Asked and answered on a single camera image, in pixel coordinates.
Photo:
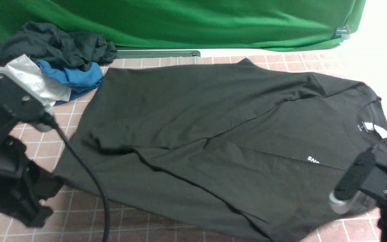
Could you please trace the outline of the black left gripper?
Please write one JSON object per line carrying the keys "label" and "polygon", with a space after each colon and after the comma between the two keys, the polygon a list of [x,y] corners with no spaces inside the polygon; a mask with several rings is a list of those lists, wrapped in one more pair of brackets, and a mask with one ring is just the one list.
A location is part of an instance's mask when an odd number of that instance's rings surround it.
{"label": "black left gripper", "polygon": [[10,135],[16,125],[0,107],[0,213],[26,227],[42,228],[53,210],[41,200],[54,197],[63,182],[26,156],[26,145]]}

